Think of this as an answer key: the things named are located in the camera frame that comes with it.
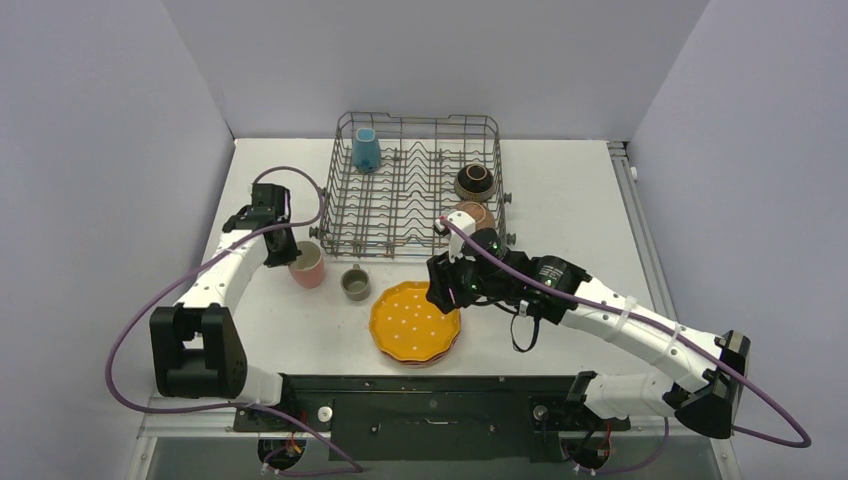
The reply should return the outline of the blue mug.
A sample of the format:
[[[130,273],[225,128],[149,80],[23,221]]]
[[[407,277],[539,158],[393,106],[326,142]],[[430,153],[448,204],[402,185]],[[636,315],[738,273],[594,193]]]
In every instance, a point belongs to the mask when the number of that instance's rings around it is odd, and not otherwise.
[[[354,132],[351,148],[351,161],[361,173],[374,173],[380,168],[381,148],[376,131],[370,127],[358,128]]]

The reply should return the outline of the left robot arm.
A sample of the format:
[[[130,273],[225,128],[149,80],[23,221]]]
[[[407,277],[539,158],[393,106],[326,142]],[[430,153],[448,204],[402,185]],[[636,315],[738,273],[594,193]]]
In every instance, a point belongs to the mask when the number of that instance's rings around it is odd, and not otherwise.
[[[284,378],[249,364],[234,314],[262,266],[288,266],[300,254],[288,223],[289,189],[253,185],[251,201],[223,225],[214,265],[170,307],[149,320],[159,393],[188,399],[221,398],[259,406],[272,429],[291,427],[298,402],[283,393]]]

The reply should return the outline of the pink cup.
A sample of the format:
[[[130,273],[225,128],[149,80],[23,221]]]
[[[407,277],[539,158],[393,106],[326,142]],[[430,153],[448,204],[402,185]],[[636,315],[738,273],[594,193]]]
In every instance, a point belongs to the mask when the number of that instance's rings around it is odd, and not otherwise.
[[[305,289],[318,287],[325,278],[324,253],[321,247],[311,241],[298,241],[299,251],[296,259],[288,266],[294,281]]]

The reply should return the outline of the pink plate under stack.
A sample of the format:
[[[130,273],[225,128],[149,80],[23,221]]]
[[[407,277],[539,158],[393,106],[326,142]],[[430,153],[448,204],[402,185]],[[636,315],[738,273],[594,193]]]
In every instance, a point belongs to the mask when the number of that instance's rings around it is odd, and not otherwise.
[[[407,367],[410,367],[410,368],[424,368],[424,367],[434,365],[434,364],[437,364],[438,362],[440,362],[445,356],[447,356],[449,354],[449,352],[453,349],[453,347],[456,345],[456,343],[457,343],[457,340],[454,340],[446,349],[444,349],[441,352],[438,352],[437,354],[434,354],[433,356],[431,356],[427,360],[400,359],[400,358],[398,358],[398,357],[396,357],[396,356],[394,356],[394,355],[392,355],[388,352],[385,352],[385,351],[381,351],[381,354],[384,357],[390,359],[391,361],[393,361],[393,362],[395,362],[399,365],[404,365],[404,366],[407,366]]]

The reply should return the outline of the grey ceramic mug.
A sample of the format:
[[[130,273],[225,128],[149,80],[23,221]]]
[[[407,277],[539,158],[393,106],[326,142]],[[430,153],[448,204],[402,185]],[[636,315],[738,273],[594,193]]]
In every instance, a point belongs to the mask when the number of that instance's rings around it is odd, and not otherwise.
[[[350,301],[363,301],[370,296],[370,277],[359,264],[354,264],[342,274],[340,286]]]

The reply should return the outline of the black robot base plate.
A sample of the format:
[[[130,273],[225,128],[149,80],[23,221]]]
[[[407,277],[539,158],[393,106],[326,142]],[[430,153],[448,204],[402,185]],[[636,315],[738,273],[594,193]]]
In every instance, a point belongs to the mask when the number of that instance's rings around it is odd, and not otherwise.
[[[604,421],[578,396],[576,376],[330,376],[284,379],[278,410],[300,418],[359,462],[527,458],[555,461],[588,432],[633,430]]]

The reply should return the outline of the aluminium rail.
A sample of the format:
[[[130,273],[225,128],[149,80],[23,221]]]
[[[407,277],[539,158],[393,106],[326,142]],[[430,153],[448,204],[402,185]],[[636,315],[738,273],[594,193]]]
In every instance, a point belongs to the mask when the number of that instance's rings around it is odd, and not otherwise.
[[[654,308],[659,310],[666,303],[668,291],[656,247],[645,218],[641,199],[639,198],[637,190],[638,172],[630,162],[625,142],[607,141],[606,145],[648,290]]]

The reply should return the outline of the dark patterned cream bowl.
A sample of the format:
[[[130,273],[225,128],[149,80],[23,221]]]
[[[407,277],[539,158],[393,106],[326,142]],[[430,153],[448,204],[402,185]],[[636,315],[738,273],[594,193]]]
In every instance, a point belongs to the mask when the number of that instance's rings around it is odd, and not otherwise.
[[[461,200],[486,202],[494,195],[494,175],[480,163],[466,165],[455,177],[454,191]]]

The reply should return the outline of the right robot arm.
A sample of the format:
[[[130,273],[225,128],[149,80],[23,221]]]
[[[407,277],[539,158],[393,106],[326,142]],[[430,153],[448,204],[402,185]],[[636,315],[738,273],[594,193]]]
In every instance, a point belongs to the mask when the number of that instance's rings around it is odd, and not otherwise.
[[[657,369],[643,376],[584,375],[563,402],[572,424],[655,414],[706,437],[731,436],[751,346],[747,336],[680,325],[562,258],[509,249],[492,229],[469,239],[442,224],[434,229],[448,237],[449,249],[427,262],[426,298],[442,313],[496,304],[529,318],[533,341],[548,321],[594,335]]]

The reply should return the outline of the yellow polka dot plate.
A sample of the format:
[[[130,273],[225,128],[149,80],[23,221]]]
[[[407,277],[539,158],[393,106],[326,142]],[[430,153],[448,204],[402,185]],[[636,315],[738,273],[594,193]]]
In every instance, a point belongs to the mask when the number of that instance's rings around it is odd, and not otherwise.
[[[461,315],[443,314],[426,299],[429,284],[405,281],[383,291],[371,308],[369,332],[376,348],[400,359],[427,360],[461,332]]]

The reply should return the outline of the brown speckled cream bowl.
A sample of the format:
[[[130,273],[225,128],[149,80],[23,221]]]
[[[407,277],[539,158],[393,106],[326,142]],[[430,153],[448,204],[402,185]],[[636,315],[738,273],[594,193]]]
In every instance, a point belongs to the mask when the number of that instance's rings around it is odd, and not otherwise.
[[[474,219],[476,231],[496,226],[493,213],[481,203],[461,201],[455,205],[455,208],[467,213]]]

